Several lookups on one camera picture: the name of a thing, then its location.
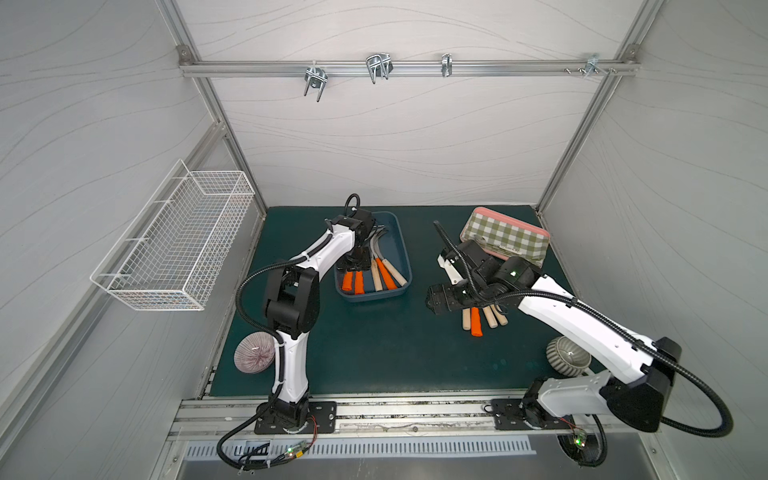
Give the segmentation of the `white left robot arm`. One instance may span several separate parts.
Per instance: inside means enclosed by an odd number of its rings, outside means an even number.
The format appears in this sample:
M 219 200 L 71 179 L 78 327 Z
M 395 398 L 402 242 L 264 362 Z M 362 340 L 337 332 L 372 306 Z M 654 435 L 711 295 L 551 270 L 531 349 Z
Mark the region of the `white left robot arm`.
M 264 315 L 273 331 L 275 379 L 267 415 L 288 433 L 305 428 L 310 415 L 307 345 L 320 313 L 320 283 L 345 256 L 360 256 L 376 225 L 372 212 L 351 207 L 326 222 L 310 246 L 268 275 Z

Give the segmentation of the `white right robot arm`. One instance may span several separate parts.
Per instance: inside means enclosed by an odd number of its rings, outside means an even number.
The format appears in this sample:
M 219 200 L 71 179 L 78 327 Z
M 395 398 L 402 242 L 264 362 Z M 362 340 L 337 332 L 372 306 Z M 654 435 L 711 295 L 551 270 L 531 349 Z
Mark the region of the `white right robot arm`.
M 658 430 L 674 371 L 641 351 L 643 345 L 652 346 L 650 338 L 610 328 L 522 257 L 501 260 L 466 241 L 446 247 L 438 264 L 449 280 L 428 290 L 426 305 L 433 313 L 493 304 L 519 310 L 557 330 L 604 366 L 597 374 L 535 380 L 513 409 L 531 428 L 541 429 L 568 415 L 609 414 L 639 431 Z

